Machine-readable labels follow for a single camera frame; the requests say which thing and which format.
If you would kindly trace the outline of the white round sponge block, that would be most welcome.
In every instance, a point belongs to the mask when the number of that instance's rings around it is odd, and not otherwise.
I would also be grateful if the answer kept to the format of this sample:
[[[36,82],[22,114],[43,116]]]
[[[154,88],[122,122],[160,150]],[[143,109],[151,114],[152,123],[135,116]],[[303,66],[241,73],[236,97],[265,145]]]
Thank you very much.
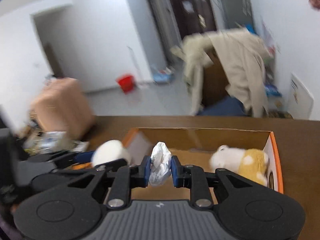
[[[115,160],[124,159],[131,164],[132,157],[119,140],[110,140],[99,146],[91,157],[93,166],[102,165]]]

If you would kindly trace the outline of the white plastic bag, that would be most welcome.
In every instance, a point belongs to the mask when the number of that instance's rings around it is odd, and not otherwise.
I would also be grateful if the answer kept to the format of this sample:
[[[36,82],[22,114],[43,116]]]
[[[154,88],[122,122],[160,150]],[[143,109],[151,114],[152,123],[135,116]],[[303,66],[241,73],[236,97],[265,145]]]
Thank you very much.
[[[152,149],[149,184],[161,186],[171,176],[171,152],[164,142],[158,142]]]

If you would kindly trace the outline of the white and yellow plush toy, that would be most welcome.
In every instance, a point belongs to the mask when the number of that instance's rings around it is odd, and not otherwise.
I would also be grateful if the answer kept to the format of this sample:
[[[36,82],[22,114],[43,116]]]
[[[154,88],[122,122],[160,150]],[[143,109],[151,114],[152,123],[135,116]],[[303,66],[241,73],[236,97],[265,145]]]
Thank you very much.
[[[258,149],[233,148],[220,146],[210,158],[209,164],[215,172],[225,168],[260,185],[267,186],[268,155]]]

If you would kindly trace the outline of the red cardboard fruit box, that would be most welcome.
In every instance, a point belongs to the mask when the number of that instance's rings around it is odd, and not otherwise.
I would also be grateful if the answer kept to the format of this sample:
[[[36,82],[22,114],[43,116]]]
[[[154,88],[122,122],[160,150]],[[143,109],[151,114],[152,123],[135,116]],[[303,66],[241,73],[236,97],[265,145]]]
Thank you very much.
[[[284,192],[283,176],[276,139],[273,132],[225,128],[146,128],[131,129],[122,139],[133,165],[150,155],[158,142],[166,144],[169,151],[178,156],[183,165],[200,166],[206,172],[211,168],[209,160],[221,145],[236,148],[255,148],[269,157],[268,187]]]

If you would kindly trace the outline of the blue and white tissue pack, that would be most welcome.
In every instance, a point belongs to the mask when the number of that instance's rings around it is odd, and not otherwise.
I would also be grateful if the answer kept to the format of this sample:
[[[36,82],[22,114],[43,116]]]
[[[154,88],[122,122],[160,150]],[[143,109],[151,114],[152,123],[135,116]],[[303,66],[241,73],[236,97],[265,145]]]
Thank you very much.
[[[73,140],[67,132],[34,133],[22,145],[23,149],[30,155],[61,151],[84,152],[88,146],[88,141]]]

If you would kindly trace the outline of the pink hard-shell suitcase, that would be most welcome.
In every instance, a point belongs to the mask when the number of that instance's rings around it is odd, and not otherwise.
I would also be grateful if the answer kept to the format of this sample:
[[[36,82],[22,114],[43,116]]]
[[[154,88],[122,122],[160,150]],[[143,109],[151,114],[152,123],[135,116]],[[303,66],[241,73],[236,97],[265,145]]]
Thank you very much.
[[[32,101],[31,110],[45,132],[66,132],[81,139],[95,124],[95,117],[78,80],[56,79]]]

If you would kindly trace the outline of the brown wooden chair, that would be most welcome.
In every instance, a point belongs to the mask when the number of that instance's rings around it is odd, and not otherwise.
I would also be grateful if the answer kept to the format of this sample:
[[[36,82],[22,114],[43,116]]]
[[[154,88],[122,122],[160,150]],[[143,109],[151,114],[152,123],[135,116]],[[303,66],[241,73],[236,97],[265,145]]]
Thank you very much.
[[[206,51],[211,63],[203,70],[202,105],[210,107],[228,96],[229,81],[214,48]]]

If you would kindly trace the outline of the red plastic bucket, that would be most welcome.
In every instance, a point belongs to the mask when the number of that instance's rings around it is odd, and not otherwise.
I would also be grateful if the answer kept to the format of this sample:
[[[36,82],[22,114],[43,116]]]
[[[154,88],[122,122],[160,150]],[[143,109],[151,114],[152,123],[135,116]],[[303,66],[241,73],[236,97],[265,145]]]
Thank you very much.
[[[121,90],[126,94],[134,90],[135,88],[135,78],[131,74],[125,74],[116,79],[117,84],[120,86]]]

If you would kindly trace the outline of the beige coat on chair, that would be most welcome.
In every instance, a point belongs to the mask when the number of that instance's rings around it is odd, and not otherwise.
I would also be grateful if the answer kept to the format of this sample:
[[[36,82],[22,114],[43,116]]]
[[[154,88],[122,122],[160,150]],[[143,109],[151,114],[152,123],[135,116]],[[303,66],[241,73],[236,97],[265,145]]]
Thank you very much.
[[[214,48],[223,66],[230,97],[239,100],[244,112],[261,118],[268,112],[265,62],[272,58],[262,38],[246,28],[210,31],[186,36],[171,53],[184,62],[183,80],[191,98],[191,114],[202,105],[203,70],[211,63],[206,51]]]

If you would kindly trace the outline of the dark brown entrance door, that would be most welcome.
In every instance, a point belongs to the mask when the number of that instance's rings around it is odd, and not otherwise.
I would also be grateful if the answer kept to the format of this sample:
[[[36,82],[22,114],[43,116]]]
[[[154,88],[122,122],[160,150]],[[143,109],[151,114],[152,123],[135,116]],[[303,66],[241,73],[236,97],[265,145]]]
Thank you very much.
[[[216,20],[210,0],[170,0],[181,38],[216,31]]]

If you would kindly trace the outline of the grey refrigerator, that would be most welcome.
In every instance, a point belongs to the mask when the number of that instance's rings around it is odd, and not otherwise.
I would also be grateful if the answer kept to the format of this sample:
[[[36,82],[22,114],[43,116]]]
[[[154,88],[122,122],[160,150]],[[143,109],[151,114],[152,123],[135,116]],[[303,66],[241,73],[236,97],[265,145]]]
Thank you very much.
[[[250,0],[220,0],[227,29],[247,28],[255,33]]]

